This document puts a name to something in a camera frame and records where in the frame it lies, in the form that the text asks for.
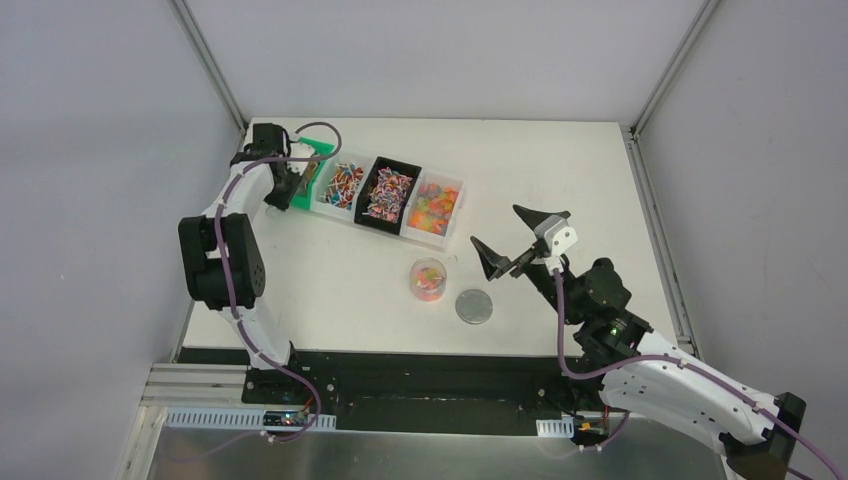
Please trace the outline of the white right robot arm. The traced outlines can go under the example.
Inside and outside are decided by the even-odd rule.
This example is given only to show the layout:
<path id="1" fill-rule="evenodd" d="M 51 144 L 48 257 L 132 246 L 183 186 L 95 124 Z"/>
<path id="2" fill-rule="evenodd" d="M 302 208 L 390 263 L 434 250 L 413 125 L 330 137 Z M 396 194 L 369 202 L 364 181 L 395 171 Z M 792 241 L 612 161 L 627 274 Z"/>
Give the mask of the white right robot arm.
<path id="1" fill-rule="evenodd" d="M 521 255 L 510 259 L 470 241 L 487 280 L 525 277 L 555 309 L 556 359 L 573 405 L 590 410 L 602 402 L 658 422 L 722 456 L 744 479 L 792 474 L 804 400 L 758 391 L 668 340 L 628 310 L 632 294 L 611 259 L 574 274 L 567 252 L 578 234 L 569 212 L 513 210 L 535 236 Z"/>

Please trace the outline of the translucent plastic scoop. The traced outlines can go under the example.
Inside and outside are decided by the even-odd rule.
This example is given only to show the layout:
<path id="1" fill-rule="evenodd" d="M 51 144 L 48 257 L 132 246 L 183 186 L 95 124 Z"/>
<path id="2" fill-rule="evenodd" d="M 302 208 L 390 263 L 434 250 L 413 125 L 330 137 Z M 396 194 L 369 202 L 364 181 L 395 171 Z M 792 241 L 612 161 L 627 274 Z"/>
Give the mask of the translucent plastic scoop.
<path id="1" fill-rule="evenodd" d="M 284 212 L 283 210 L 280 210 L 279 208 L 277 208 L 277 207 L 275 207 L 275 206 L 272 206 L 272 205 L 267 205 L 267 206 L 266 206 L 266 209 L 265 209 L 265 216 L 266 216 L 266 217 L 267 217 L 270 221 L 278 220 L 278 219 L 279 219 L 279 218 L 281 218 L 284 214 L 285 214 L 285 212 Z"/>

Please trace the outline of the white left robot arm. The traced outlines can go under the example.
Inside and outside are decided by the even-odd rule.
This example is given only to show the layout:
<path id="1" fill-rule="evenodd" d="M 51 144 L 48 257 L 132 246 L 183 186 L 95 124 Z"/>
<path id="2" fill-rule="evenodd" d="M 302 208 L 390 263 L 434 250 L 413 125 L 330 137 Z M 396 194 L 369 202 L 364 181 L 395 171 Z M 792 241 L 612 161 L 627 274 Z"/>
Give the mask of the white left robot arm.
<path id="1" fill-rule="evenodd" d="M 232 327 L 248 352 L 250 366 L 273 370 L 266 389 L 286 405 L 303 396 L 305 378 L 284 366 L 291 344 L 282 336 L 280 320 L 265 297 L 268 268 L 253 221 L 266 209 L 288 210 L 308 170 L 334 150 L 334 145 L 298 131 L 257 123 L 249 141 L 230 160 L 227 180 L 212 204 L 178 224 L 190 297 Z"/>

